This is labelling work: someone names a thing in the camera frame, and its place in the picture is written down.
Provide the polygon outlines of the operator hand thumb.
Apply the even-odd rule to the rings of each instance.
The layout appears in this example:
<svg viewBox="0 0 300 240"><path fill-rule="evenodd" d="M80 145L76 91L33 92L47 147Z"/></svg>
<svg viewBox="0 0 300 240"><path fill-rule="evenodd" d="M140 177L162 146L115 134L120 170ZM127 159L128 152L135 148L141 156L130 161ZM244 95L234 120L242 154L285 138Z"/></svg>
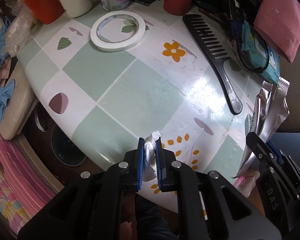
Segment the operator hand thumb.
<svg viewBox="0 0 300 240"><path fill-rule="evenodd" d="M131 223L123 222L120 224L120 240L131 240L132 238L132 227Z"/></svg>

